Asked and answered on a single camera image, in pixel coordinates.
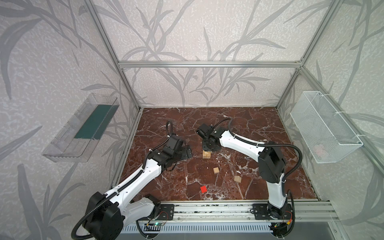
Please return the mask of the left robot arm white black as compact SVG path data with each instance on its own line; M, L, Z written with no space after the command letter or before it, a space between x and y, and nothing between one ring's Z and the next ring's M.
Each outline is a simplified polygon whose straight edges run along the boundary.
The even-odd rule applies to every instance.
M126 225L153 213L159 200L143 197L134 202L133 198L167 168L193 156L191 147L177 135L170 135L162 146L150 150L143 164L116 187L92 195L85 215L71 232L72 239L115 240Z

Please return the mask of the aluminium frame crossbar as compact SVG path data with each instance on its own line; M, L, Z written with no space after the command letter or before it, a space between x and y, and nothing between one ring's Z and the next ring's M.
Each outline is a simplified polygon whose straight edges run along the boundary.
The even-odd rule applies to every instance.
M120 68L299 68L298 61L120 61Z

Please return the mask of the wood block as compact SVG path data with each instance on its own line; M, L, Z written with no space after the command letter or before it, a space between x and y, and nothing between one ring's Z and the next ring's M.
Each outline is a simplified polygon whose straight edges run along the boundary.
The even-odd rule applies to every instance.
M203 159L210 159L211 158L211 152L206 152L206 151L203 151L202 153L202 158Z

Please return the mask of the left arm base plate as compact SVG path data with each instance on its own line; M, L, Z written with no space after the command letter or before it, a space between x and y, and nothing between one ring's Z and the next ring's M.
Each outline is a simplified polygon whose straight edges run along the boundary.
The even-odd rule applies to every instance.
M174 204L157 204L155 205L149 218L152 220L159 220L159 221L171 221L173 220L174 213L175 213Z

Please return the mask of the aluminium front rail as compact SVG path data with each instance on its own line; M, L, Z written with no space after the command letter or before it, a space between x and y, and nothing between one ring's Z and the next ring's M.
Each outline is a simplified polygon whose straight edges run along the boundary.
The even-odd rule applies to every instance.
M181 201L162 202L158 204L174 204L175 213L171 221L159 221L149 218L155 204L144 200L129 204L127 207L117 206L123 217L125 226L136 221L144 223L223 223L223 222L287 222L256 220L250 213L252 204L267 204L264 201ZM293 213L290 220L297 222L338 222L340 219L330 202L295 201L292 205Z

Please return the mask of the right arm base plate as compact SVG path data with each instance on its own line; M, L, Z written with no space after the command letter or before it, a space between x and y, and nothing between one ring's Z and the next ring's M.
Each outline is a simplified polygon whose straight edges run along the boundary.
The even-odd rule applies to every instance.
M270 210L268 204L252 204L250 213L256 220L288 221L292 217L293 209L287 204L284 210Z

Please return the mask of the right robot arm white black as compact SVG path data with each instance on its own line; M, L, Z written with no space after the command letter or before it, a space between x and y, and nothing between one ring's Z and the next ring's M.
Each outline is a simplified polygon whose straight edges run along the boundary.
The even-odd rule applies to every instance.
M230 129L220 126L202 124L196 133L203 139L203 150L206 152L217 152L222 148L235 150L259 164L259 174L267 182L268 208L270 212L279 215L285 212L287 205L287 194L284 191L285 182L302 163L302 151L292 144L277 144L274 142L257 142L233 133ZM286 160L281 148L292 148L298 155L296 165L285 172Z

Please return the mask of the red cube block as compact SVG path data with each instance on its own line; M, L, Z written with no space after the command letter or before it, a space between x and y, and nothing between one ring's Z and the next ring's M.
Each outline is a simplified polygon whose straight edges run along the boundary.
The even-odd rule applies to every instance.
M202 193L206 193L208 191L206 186L202 186L200 189Z

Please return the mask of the clear plastic wall bin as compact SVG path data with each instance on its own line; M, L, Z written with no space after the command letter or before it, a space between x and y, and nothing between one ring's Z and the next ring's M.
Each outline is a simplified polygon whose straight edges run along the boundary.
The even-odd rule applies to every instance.
M55 163L86 163L119 106L117 97L89 94L42 155Z

